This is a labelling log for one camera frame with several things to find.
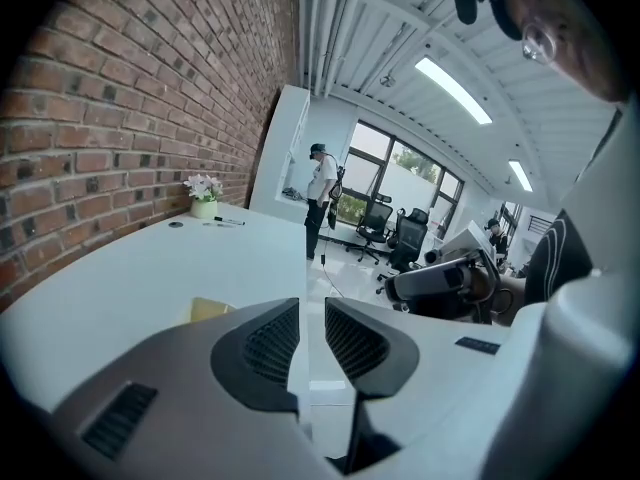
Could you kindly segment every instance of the person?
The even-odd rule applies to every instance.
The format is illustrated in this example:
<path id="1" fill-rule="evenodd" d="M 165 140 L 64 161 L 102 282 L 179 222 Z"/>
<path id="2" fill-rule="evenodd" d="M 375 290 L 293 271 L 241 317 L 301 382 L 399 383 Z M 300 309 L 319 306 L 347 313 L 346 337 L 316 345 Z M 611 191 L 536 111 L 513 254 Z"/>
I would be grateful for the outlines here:
<path id="1" fill-rule="evenodd" d="M 522 42 L 525 58 L 548 64 L 589 94 L 614 103 L 619 113 L 624 113 L 632 83 L 623 66 L 630 69 L 633 59 L 626 44 L 629 32 L 620 23 L 625 13 L 612 4 L 614 1 L 621 5 L 627 2 L 490 0 L 498 25 L 509 38 Z M 614 125 L 596 153 L 602 150 Z M 547 301 L 562 285 L 589 275 L 592 268 L 584 242 L 563 209 L 536 247 L 526 279 L 502 279 L 513 300 L 498 321 L 510 325 L 522 306 Z"/>
<path id="2" fill-rule="evenodd" d="M 320 227 L 329 206 L 329 192 L 338 180 L 338 165 L 324 144 L 313 144 L 310 153 L 309 158 L 318 162 L 318 166 L 307 190 L 309 209 L 304 225 L 307 228 L 307 259 L 313 261 Z"/>
<path id="3" fill-rule="evenodd" d="M 496 219 L 489 219 L 489 222 L 487 222 L 487 228 L 491 230 L 489 243 L 496 248 L 496 253 L 507 254 L 509 237 L 500 228 L 500 223 Z"/>

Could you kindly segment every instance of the window pane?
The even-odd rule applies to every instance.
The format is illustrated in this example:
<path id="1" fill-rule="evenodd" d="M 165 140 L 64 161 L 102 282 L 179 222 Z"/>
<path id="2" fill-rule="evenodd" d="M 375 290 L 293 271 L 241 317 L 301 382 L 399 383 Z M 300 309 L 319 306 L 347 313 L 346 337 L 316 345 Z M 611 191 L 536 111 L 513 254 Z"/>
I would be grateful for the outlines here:
<path id="1" fill-rule="evenodd" d="M 428 211 L 436 192 L 440 168 L 426 157 L 396 142 L 391 160 L 384 173 L 379 192 L 391 196 L 395 212 L 404 208 L 410 214 L 414 208 Z"/>
<path id="2" fill-rule="evenodd" d="M 344 168 L 342 186 L 361 194 L 370 195 L 378 176 L 378 171 L 380 171 L 380 166 L 349 153 Z"/>
<path id="3" fill-rule="evenodd" d="M 436 204 L 433 206 L 431 214 L 429 215 L 429 229 L 436 234 L 436 236 L 438 236 L 438 226 L 445 224 L 452 206 L 449 201 L 442 197 L 436 199 Z"/>
<path id="4" fill-rule="evenodd" d="M 349 194 L 342 194 L 338 203 L 338 219 L 357 226 L 366 209 L 366 201 L 356 199 Z"/>
<path id="5" fill-rule="evenodd" d="M 384 160 L 390 140 L 388 136 L 358 123 L 351 137 L 351 147 Z"/>
<path id="6" fill-rule="evenodd" d="M 449 197 L 455 198 L 459 184 L 460 182 L 457 178 L 453 177 L 448 172 L 445 172 L 444 177 L 442 178 L 442 186 L 440 187 L 440 190 L 447 194 Z"/>

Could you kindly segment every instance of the brick wall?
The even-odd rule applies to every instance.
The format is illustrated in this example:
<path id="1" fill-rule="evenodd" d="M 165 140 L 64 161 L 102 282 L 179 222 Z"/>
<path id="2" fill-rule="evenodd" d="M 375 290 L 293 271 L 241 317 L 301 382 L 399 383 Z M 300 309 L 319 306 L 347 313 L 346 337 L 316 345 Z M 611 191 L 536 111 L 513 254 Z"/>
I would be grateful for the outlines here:
<path id="1" fill-rule="evenodd" d="M 245 204 L 296 31 L 297 0 L 60 0 L 0 109 L 0 310 L 185 211 L 190 174 Z"/>

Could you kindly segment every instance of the potted plant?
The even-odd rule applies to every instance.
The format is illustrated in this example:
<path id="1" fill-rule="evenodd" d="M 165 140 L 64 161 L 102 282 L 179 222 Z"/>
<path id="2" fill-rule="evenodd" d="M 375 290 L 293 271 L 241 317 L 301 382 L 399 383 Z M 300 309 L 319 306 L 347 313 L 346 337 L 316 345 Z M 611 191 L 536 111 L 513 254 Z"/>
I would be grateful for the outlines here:
<path id="1" fill-rule="evenodd" d="M 222 183 L 216 178 L 196 174 L 184 182 L 193 197 L 191 215 L 198 219 L 213 219 L 218 215 L 218 198 L 222 195 Z"/>

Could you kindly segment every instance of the green foliage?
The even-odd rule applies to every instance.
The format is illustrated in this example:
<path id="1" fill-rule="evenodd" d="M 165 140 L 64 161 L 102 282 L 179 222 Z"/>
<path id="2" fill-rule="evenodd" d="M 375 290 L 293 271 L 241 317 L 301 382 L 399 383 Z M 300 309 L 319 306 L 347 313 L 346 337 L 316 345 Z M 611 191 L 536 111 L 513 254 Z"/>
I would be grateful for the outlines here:
<path id="1" fill-rule="evenodd" d="M 394 153 L 393 161 L 396 165 L 404 167 L 434 185 L 438 183 L 439 167 L 409 148 L 403 147 L 402 153 Z"/>
<path id="2" fill-rule="evenodd" d="M 366 201 L 342 194 L 338 203 L 338 218 L 349 224 L 357 225 L 367 209 Z"/>

